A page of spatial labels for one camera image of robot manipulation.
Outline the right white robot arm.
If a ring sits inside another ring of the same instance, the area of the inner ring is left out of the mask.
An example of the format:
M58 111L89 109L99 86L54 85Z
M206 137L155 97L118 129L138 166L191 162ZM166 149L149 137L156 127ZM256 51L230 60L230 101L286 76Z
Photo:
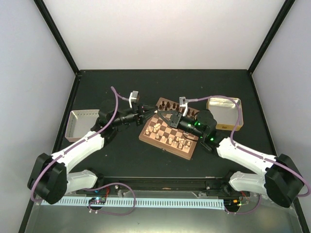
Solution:
M218 156L231 160L252 171L234 172L221 183L222 192L231 196L237 191L267 195L275 204L288 208L304 186L303 178L293 160L260 153L243 146L216 130L217 121L208 110L189 118L176 110L158 111L157 115L172 128L197 136L200 143Z

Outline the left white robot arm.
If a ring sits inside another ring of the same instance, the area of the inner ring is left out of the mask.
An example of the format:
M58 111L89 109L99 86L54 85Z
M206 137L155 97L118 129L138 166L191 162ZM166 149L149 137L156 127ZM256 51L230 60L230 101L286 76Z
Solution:
M92 153L109 144L117 135L121 125L144 124L158 107L142 103L131 103L131 108L110 111L102 107L95 124L80 140L52 155L39 155L27 183L32 201L35 195L49 204L55 204L70 192L89 189L92 193L101 193L104 181L92 169L72 173L71 170Z

